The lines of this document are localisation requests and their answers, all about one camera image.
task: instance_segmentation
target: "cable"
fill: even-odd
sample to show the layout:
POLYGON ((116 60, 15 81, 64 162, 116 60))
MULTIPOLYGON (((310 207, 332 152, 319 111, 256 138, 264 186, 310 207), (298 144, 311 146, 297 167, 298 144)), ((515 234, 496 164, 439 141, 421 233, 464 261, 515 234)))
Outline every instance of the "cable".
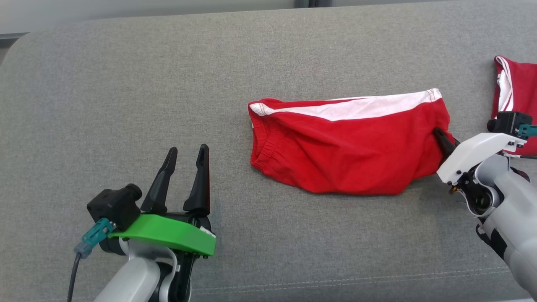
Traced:
POLYGON ((76 271, 78 270, 78 263, 82 257, 81 253, 76 253, 75 263, 72 265, 71 281, 69 283, 69 292, 67 293, 67 302, 72 301, 72 290, 75 288, 76 271))
POLYGON ((93 248, 98 245, 99 242, 105 240, 114 229, 115 223, 110 222, 106 218, 101 218, 84 236, 82 236, 82 242, 77 244, 73 249, 73 251, 76 253, 76 257, 75 263, 72 265, 71 282, 69 283, 67 302, 72 301, 72 290, 75 287, 76 271, 78 270, 78 263, 80 262, 80 259, 86 259, 91 254, 93 248))

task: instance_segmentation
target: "red cloth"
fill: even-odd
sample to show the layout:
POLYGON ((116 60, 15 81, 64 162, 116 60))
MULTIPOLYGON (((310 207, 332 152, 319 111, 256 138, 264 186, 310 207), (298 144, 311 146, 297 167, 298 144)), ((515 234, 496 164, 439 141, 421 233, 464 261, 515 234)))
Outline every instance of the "red cloth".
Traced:
POLYGON ((309 102, 265 98, 248 110, 252 166, 313 193, 401 193, 437 171, 442 154, 432 131, 447 133, 449 124, 438 89, 309 102))
MULTIPOLYGON (((498 81, 494 94, 492 118, 498 111, 519 111, 537 121, 537 64, 517 63, 503 56, 495 57, 498 81)), ((537 155, 537 140, 530 138, 516 155, 537 155)))

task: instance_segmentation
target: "teal connector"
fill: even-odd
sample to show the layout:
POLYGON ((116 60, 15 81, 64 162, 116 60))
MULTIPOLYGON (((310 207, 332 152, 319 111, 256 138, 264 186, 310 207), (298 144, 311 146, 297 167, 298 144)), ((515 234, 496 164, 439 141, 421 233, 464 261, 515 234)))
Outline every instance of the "teal connector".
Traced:
POLYGON ((82 242, 77 244, 73 251, 76 254, 80 254, 81 259, 86 259, 93 248, 99 244, 99 242, 105 240, 108 235, 114 230, 114 225, 110 220, 101 218, 99 221, 90 228, 90 230, 82 236, 82 242))
POLYGON ((94 248, 99 242, 105 240, 114 230, 110 220, 101 218, 90 230, 82 236, 82 241, 94 248))
POLYGON ((519 136, 537 136, 537 125, 520 125, 519 136))

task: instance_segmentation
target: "cable connector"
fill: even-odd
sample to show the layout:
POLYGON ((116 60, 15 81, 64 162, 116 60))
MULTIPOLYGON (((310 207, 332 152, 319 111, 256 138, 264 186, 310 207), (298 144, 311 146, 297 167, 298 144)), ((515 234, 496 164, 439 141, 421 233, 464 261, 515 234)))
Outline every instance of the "cable connector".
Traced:
POLYGON ((82 242, 77 244, 73 251, 76 254, 81 255, 81 259, 86 259, 93 248, 99 244, 99 242, 105 240, 108 235, 115 229, 114 223, 110 222, 106 218, 101 218, 90 230, 82 236, 82 242))

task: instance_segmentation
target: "gray couch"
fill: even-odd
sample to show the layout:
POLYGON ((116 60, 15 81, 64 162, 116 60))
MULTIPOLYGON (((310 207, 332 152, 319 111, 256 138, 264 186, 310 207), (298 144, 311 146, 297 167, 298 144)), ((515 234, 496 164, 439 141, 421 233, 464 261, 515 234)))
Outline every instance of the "gray couch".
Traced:
MULTIPOLYGON (((143 192, 168 148, 168 207, 211 148, 214 257, 193 301, 528 297, 435 176, 396 197, 314 195, 249 165, 246 104, 439 88, 461 140, 483 132, 493 57, 537 62, 537 4, 434 2, 89 21, 30 33, 0 67, 0 300, 65 299, 104 188, 143 192)), ((515 161, 537 177, 537 162, 515 161)), ((96 249, 75 301, 124 264, 96 249)))

